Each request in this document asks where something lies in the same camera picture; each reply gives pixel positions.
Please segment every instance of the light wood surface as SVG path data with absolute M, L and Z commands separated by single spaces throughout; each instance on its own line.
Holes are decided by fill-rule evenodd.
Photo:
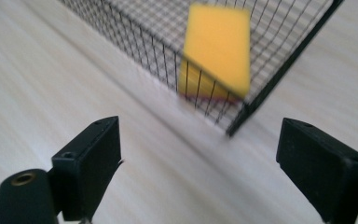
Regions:
M 94 223 L 322 223 L 275 161 L 282 118 L 358 150 L 358 1 L 347 0 L 229 139 L 54 0 L 0 0 L 0 183 L 118 115 Z

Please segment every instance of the wire basket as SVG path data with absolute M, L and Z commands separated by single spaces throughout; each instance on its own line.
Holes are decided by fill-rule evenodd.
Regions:
M 178 91 L 181 63 L 200 71 L 209 98 L 187 97 L 215 124 L 233 135 L 257 110 L 342 0 L 61 0 L 144 69 Z M 251 88 L 244 99 L 183 53 L 187 15 L 193 2 L 251 11 Z M 216 101 L 213 93 L 225 90 Z

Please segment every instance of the yellow sponge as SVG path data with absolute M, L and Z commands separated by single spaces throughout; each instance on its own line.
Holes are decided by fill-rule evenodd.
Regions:
M 249 45 L 248 10 L 192 4 L 184 54 L 195 64 L 182 59 L 179 93 L 186 97 L 228 99 L 230 102 L 243 99 L 250 89 Z M 233 94 L 228 97 L 226 89 L 240 99 Z

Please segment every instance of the yellow object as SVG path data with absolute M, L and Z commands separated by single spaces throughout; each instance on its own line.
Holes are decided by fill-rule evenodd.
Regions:
M 249 45 L 248 10 L 192 4 L 184 46 L 190 62 L 182 59 L 178 91 L 190 98 L 242 100 L 250 89 Z

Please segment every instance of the black wire mesh basket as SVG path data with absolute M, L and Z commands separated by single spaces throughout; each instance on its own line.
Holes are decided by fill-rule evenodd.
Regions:
M 233 135 L 257 110 L 342 0 L 61 0 L 150 74 L 178 91 L 180 66 L 200 70 L 210 97 L 185 99 Z M 240 99 L 183 53 L 193 2 L 247 8 L 251 12 L 251 87 Z M 226 90 L 226 99 L 213 94 Z

